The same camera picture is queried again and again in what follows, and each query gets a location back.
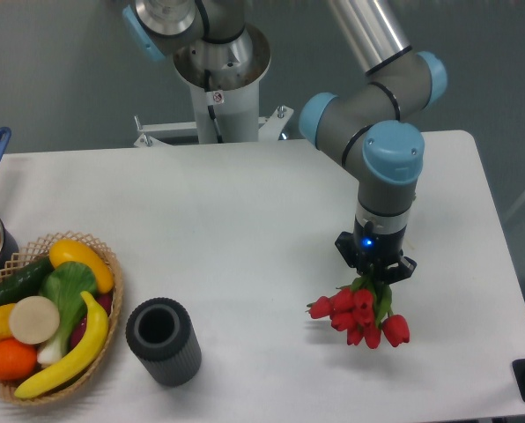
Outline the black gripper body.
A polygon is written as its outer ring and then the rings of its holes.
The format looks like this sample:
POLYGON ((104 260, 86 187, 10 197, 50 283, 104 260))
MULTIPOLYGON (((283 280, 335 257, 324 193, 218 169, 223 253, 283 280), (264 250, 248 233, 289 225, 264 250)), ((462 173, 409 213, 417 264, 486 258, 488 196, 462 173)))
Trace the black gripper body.
POLYGON ((361 225, 357 220, 354 223, 357 270, 366 270, 370 265, 374 268, 389 267, 402 256, 405 227, 392 234, 379 234, 374 229, 372 224, 361 225))

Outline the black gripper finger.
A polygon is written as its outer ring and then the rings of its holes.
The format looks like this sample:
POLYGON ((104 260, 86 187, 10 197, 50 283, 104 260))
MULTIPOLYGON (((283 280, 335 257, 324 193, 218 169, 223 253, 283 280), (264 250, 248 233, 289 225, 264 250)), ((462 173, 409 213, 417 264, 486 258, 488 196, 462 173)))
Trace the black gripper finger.
POLYGON ((396 263, 387 265, 377 262, 373 265, 374 283, 397 283, 410 278, 417 268, 417 262, 407 256, 401 256, 396 263))
POLYGON ((354 240, 352 233, 340 233, 336 238, 335 245, 346 264, 360 276, 370 272, 368 256, 360 243, 354 240))

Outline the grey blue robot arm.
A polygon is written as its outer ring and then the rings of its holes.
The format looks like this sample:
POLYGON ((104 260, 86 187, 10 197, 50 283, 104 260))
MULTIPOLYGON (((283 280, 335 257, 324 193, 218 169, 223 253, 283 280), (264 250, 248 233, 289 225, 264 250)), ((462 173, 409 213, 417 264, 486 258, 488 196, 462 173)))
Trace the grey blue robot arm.
MULTIPOLYGON (((329 9, 367 82, 349 99, 316 94, 300 112, 299 132, 359 183, 354 228, 338 236, 337 249, 357 273, 390 285, 416 269, 403 237, 425 141, 406 118, 446 91, 447 72, 435 55, 412 48, 386 2, 331 1, 329 9)), ((131 1, 122 15, 152 60, 172 58, 201 143, 261 138, 258 84, 270 46, 242 1, 131 1)))

